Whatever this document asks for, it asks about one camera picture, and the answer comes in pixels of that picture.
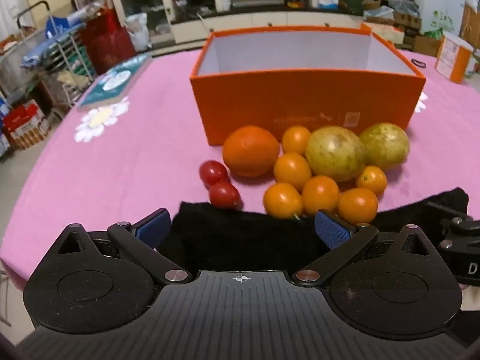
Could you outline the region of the kumquat small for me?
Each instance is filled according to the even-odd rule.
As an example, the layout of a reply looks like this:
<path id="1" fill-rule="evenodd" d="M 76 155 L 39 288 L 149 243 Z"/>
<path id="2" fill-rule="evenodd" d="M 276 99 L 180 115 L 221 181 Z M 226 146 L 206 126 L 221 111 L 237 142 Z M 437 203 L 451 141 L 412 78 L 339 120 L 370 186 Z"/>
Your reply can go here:
<path id="1" fill-rule="evenodd" d="M 357 188 L 368 189 L 376 196 L 381 196 L 387 187 L 386 174 L 377 166 L 368 165 L 356 178 Z"/>

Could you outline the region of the yellow-green passion fruit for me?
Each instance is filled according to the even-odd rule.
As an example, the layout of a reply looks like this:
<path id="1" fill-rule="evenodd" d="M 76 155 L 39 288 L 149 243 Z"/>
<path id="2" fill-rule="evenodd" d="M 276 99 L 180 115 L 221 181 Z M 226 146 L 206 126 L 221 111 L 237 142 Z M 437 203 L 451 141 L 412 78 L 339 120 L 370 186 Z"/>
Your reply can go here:
<path id="1" fill-rule="evenodd" d="M 410 144 L 407 133 L 399 126 L 379 123 L 360 134 L 368 165 L 383 171 L 402 165 L 408 158 Z"/>
<path id="2" fill-rule="evenodd" d="M 367 164 L 364 144 L 352 131 L 337 126 L 321 127 L 310 135 L 305 158 L 315 176 L 347 182 Z"/>

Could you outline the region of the red cherry tomato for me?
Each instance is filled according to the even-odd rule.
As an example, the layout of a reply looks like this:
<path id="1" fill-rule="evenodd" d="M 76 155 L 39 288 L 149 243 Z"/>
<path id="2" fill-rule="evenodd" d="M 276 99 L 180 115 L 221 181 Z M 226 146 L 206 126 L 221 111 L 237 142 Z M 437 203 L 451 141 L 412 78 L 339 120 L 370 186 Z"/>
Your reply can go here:
<path id="1" fill-rule="evenodd" d="M 226 181 L 218 182 L 210 187 L 209 200 L 217 208 L 236 209 L 241 203 L 239 191 Z"/>
<path id="2" fill-rule="evenodd" d="M 207 188 L 219 182 L 230 181 L 226 167 L 222 163 L 214 160 L 208 160 L 200 165 L 199 177 Z"/>

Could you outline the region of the kumquat top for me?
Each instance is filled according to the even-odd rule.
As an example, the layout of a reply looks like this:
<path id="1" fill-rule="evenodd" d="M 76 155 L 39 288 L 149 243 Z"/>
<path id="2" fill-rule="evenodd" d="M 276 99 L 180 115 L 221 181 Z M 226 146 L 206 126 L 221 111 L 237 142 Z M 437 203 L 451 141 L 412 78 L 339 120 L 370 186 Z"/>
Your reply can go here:
<path id="1" fill-rule="evenodd" d="M 306 127 L 295 125 L 287 128 L 281 139 L 283 153 L 305 155 L 310 136 L 311 132 Z"/>

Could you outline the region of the large orange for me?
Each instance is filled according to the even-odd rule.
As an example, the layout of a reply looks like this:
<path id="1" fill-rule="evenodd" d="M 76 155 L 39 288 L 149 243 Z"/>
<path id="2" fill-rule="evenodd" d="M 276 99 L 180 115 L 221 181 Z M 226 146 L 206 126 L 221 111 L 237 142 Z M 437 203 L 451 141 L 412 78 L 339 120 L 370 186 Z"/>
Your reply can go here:
<path id="1" fill-rule="evenodd" d="M 269 173 L 280 153 L 278 140 L 258 126 L 240 127 L 222 146 L 224 165 L 236 176 L 256 178 Z"/>

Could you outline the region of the black sleeve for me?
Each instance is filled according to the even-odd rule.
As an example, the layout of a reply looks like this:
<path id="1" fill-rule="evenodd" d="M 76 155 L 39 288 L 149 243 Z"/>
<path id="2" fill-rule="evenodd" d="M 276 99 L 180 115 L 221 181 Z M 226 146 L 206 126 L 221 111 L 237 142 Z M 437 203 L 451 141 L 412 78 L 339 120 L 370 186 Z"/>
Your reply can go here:
<path id="1" fill-rule="evenodd" d="M 466 214 L 469 196 L 461 188 L 383 211 L 373 220 L 382 233 L 419 226 L 433 244 L 444 238 L 450 211 Z M 157 251 L 188 272 L 297 272 L 348 239 L 347 231 L 323 214 L 276 219 L 267 214 L 216 208 L 209 203 L 180 205 Z"/>

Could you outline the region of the pink flowered tablecloth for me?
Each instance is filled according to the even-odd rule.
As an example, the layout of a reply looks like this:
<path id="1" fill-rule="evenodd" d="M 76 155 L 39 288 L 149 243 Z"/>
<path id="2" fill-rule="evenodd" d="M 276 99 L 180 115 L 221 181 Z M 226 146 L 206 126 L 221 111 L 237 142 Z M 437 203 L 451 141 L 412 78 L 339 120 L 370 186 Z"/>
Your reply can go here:
<path id="1" fill-rule="evenodd" d="M 195 104 L 191 71 L 199 53 L 155 58 L 126 103 L 95 131 L 89 117 L 70 111 L 41 152 L 12 211 L 1 262 L 18 288 L 70 223 L 104 230 L 135 222 L 160 207 L 203 202 L 199 165 L 220 159 L 208 145 Z M 408 125 L 407 162 L 389 175 L 384 211 L 450 189 L 469 196 L 479 214 L 479 93 L 456 85 L 432 66 Z"/>

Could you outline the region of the teal book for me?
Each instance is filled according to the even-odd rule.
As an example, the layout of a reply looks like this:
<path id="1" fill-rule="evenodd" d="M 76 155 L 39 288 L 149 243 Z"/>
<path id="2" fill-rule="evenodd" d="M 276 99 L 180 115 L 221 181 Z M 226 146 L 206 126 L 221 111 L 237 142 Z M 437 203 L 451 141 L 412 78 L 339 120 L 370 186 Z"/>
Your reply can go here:
<path id="1" fill-rule="evenodd" d="M 112 67 L 83 97 L 79 108 L 94 109 L 120 102 L 152 61 L 149 54 L 142 54 Z"/>

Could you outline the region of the orange cardboard box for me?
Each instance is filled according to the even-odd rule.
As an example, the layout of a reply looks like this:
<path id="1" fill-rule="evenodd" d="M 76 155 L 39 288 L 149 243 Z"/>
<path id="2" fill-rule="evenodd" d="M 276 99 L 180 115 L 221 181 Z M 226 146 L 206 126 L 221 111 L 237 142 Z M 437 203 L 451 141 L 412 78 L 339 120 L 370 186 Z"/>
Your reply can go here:
<path id="1" fill-rule="evenodd" d="M 190 83 L 212 146 L 247 125 L 408 126 L 425 76 L 368 27 L 274 26 L 212 33 Z"/>

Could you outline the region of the red white carton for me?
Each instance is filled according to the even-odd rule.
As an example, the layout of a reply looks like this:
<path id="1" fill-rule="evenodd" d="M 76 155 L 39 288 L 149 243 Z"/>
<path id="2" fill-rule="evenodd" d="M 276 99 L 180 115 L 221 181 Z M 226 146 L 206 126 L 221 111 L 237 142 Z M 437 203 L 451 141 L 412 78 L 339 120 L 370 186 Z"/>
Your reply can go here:
<path id="1" fill-rule="evenodd" d="M 50 123 L 35 100 L 11 110 L 2 120 L 7 138 L 16 150 L 26 150 L 49 136 Z"/>

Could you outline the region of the orange white canister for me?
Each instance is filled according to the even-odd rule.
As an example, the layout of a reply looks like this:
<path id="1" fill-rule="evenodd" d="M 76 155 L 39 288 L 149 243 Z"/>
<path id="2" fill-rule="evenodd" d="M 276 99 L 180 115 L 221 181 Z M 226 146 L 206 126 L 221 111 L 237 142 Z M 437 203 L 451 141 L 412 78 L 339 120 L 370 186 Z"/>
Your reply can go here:
<path id="1" fill-rule="evenodd" d="M 452 33 L 443 33 L 434 69 L 451 82 L 461 84 L 472 54 L 470 43 Z"/>

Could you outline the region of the red paper bag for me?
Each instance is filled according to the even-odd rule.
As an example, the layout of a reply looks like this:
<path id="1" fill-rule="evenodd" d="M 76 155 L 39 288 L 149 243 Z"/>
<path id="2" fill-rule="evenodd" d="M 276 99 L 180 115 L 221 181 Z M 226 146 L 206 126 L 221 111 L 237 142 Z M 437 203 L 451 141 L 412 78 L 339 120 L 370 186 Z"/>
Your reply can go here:
<path id="1" fill-rule="evenodd" d="M 100 16 L 88 21 L 80 31 L 80 36 L 99 76 L 137 55 L 126 28 L 120 25 L 114 9 L 102 10 Z"/>

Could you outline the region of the white TV cabinet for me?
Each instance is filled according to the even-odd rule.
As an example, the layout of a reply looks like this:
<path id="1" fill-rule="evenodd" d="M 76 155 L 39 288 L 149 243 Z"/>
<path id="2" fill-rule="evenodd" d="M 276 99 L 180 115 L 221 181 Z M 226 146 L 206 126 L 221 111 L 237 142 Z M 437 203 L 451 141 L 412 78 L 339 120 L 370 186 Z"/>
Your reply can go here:
<path id="1" fill-rule="evenodd" d="M 358 29 L 362 16 L 318 11 L 271 11 L 194 19 L 172 25 L 176 43 L 204 41 L 211 32 L 267 26 L 329 26 Z"/>

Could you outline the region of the white glass door cabinet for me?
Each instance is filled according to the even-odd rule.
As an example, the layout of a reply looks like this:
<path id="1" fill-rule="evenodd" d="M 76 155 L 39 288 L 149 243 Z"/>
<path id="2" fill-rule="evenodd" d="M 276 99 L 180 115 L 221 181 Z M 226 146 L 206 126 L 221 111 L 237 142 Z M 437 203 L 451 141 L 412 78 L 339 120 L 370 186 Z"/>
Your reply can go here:
<path id="1" fill-rule="evenodd" d="M 119 22 L 133 28 L 148 30 L 150 48 L 175 45 L 172 24 L 175 16 L 173 0 L 112 0 Z"/>

